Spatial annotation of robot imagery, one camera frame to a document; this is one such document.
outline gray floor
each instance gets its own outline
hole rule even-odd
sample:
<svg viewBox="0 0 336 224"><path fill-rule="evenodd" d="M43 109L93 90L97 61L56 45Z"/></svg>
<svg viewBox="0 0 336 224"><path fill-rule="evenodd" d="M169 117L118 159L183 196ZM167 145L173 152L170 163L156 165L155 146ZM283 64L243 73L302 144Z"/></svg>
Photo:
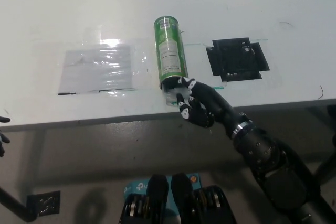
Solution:
<svg viewBox="0 0 336 224"><path fill-rule="evenodd" d="M248 113L289 143L314 170L333 152L333 131L307 110ZM0 160L0 186L22 202L28 194L61 190L59 215L35 223L118 223L123 188L153 173L201 172L203 186L218 184L238 223L288 223L254 182L241 157L217 125L201 129L180 118L160 121L8 133ZM336 179L322 187L328 203ZM90 203L102 216L89 221ZM0 223L23 223L0 206Z"/></svg>

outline robotic arm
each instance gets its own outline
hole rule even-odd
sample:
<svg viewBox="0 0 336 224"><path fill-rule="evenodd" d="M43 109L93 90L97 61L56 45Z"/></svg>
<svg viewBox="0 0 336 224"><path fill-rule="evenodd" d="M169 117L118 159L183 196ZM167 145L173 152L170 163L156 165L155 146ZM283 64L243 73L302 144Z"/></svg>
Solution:
<svg viewBox="0 0 336 224"><path fill-rule="evenodd" d="M223 124L235 149L279 212L292 223L336 223L336 214L322 198L320 185L294 150L259 129L245 114L237 113L210 86L183 77L179 83L190 91L189 105L181 94L177 95L182 117L202 127Z"/></svg>

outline clear plastic sheet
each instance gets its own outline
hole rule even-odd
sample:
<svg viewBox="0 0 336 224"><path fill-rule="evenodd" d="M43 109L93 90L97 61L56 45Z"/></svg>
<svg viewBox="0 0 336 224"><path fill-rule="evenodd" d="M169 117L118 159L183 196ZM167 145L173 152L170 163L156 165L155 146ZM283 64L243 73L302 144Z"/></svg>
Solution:
<svg viewBox="0 0 336 224"><path fill-rule="evenodd" d="M101 39L99 44L80 45L66 52L59 94L150 89L158 86L155 61L149 39Z"/></svg>

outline fingertip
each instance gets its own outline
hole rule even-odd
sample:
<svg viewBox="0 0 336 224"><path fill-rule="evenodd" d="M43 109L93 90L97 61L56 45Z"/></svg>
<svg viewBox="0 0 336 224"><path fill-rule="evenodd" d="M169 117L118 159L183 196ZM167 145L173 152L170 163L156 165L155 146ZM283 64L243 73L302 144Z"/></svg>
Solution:
<svg viewBox="0 0 336 224"><path fill-rule="evenodd" d="M5 117L3 117L3 116L0 116L0 122L1 123L9 123L10 122L10 118L5 118Z"/></svg>

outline white table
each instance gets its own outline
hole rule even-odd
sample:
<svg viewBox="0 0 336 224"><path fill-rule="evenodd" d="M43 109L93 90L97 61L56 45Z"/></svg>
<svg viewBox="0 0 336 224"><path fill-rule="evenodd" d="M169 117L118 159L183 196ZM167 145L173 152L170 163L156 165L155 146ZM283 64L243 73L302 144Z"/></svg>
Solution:
<svg viewBox="0 0 336 224"><path fill-rule="evenodd" d="M235 107L319 105L336 99L335 0L1 0L0 111L3 129L109 123L177 113L158 88L58 96L65 51L85 31L152 38L154 21L177 18L185 44L250 37L266 43L277 85L230 82L219 93ZM155 64L149 69L157 72Z"/></svg>

